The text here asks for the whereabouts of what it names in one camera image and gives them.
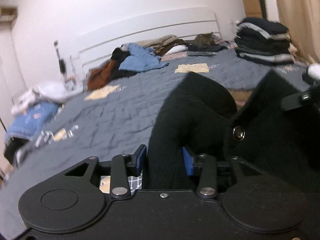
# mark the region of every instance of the beige curtain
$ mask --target beige curtain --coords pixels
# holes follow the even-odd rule
[[[320,63],[320,0],[277,0],[281,22],[290,30],[298,56]]]

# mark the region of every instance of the stack of folded clothes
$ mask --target stack of folded clothes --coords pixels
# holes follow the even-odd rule
[[[288,28],[281,23],[247,17],[238,24],[235,48],[237,56],[259,64],[276,66],[293,64],[289,52]]]

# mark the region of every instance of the gray quilt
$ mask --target gray quilt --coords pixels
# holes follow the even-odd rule
[[[183,79],[184,73],[174,73],[179,64],[207,63],[209,73],[201,73],[229,89],[250,90],[256,87],[270,67],[239,59],[233,49],[214,57],[186,57],[169,61],[163,69],[139,73],[128,79],[113,81],[119,88],[104,99],[84,101],[82,94],[66,104],[56,120],[44,130],[56,133],[69,131],[75,125],[73,137],[32,151],[0,190],[0,232],[12,239],[25,230],[18,212],[20,196],[28,188],[57,174],[75,163],[98,156],[100,161],[115,155],[133,153],[140,144],[148,145],[149,136],[163,101]],[[308,88],[301,79],[303,67],[297,65],[274,68],[301,90]]]

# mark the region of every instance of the blue jacket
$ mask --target blue jacket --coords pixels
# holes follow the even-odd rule
[[[5,141],[11,137],[31,140],[55,116],[58,108],[57,104],[45,101],[28,108],[26,113],[19,114],[7,128]]]
[[[156,56],[152,47],[145,49],[136,43],[129,43],[127,49],[130,52],[130,56],[121,63],[119,70],[143,72],[162,68],[168,64],[159,62],[161,57]]]

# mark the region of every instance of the bed headboard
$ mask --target bed headboard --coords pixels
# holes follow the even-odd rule
[[[78,35],[71,45],[71,59],[77,75],[83,78],[90,69],[110,58],[113,50],[124,43],[168,34],[192,40],[199,33],[209,32],[220,36],[216,15],[208,7],[145,14]]]

